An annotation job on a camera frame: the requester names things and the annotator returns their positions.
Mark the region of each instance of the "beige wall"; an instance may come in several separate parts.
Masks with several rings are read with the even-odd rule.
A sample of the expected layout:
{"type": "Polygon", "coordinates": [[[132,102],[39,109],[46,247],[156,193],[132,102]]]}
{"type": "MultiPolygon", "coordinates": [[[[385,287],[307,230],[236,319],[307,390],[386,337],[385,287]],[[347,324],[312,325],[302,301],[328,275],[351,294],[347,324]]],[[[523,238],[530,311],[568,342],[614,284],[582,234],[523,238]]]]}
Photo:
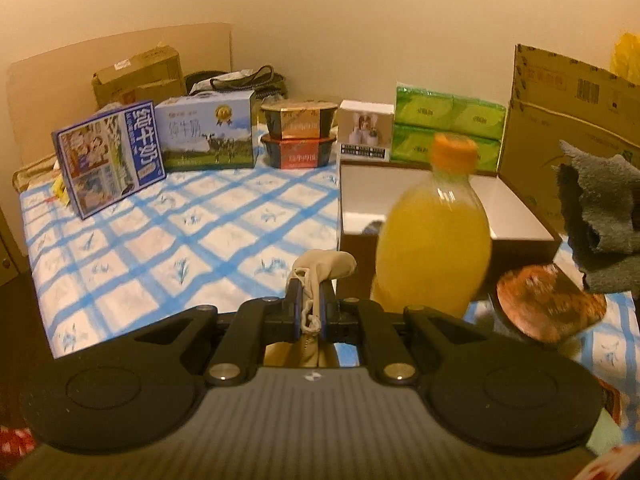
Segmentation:
{"type": "Polygon", "coordinates": [[[640,32],[640,0],[0,0],[0,206],[18,241],[9,63],[107,34],[206,21],[235,24],[236,67],[270,62],[296,93],[392,102],[401,80],[505,104],[515,43],[606,68],[619,33],[640,32]]]}

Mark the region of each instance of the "plastic bottle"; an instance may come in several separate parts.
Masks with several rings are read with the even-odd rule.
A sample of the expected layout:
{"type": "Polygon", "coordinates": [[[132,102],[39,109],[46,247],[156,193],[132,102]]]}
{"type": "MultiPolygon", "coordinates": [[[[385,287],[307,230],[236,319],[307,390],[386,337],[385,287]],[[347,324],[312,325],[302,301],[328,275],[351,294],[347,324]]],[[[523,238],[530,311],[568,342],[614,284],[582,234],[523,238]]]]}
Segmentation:
{"type": "Polygon", "coordinates": [[[469,184],[476,144],[436,134],[432,173],[391,209],[378,239],[371,297],[388,312],[422,304],[463,317],[486,273],[491,235],[469,184]]]}

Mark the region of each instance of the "brown round lid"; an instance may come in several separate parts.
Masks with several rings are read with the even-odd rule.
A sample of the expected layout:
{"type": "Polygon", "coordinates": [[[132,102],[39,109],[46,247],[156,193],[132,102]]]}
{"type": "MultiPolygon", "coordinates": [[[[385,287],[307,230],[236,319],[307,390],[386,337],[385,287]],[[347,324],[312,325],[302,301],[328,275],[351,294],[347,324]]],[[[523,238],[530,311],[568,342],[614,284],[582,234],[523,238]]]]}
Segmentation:
{"type": "Polygon", "coordinates": [[[333,110],[337,108],[336,103],[329,101],[295,101],[292,99],[284,99],[273,103],[265,103],[261,106],[262,110],[268,112],[293,112],[297,110],[333,110]]]}
{"type": "Polygon", "coordinates": [[[575,335],[607,311],[603,295],[580,290],[556,264],[510,270],[498,281],[497,296],[509,321],[545,344],[575,335]]]}

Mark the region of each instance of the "brown box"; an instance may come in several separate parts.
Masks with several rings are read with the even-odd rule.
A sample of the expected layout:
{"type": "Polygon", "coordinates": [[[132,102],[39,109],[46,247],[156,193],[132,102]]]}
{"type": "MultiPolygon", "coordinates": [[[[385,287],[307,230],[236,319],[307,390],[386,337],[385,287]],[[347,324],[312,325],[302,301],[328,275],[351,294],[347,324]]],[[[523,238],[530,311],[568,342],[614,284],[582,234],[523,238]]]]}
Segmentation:
{"type": "Polygon", "coordinates": [[[601,68],[518,45],[499,172],[564,232],[556,168],[565,140],[640,168],[640,87],[601,68]]]}
{"type": "Polygon", "coordinates": [[[342,101],[336,115],[342,158],[389,160],[393,105],[342,101]]]}
{"type": "Polygon", "coordinates": [[[155,105],[186,94],[180,55],[159,46],[103,68],[92,80],[98,108],[119,101],[131,104],[151,99],[155,105]]]}
{"type": "MultiPolygon", "coordinates": [[[[372,222],[384,221],[402,193],[428,176],[428,169],[424,164],[341,160],[339,247],[356,258],[358,267],[353,276],[338,280],[339,298],[369,297],[378,243],[372,222]]],[[[470,182],[487,213],[493,241],[480,298],[507,270],[552,262],[561,238],[500,173],[475,174],[470,182]]]]}

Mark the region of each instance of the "beige cloth bag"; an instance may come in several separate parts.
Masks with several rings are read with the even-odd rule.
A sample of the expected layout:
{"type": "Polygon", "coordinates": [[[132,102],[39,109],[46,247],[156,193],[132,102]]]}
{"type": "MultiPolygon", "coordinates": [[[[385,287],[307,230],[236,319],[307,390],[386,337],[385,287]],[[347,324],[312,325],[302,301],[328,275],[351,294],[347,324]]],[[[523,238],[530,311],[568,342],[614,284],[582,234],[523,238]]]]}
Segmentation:
{"type": "Polygon", "coordinates": [[[287,285],[300,280],[303,286],[303,309],[300,316],[300,339],[296,343],[274,343],[264,353],[265,366],[287,368],[338,367],[338,355],[332,344],[319,340],[320,283],[353,274],[356,260],[349,253],[313,249],[294,263],[287,285]]]}

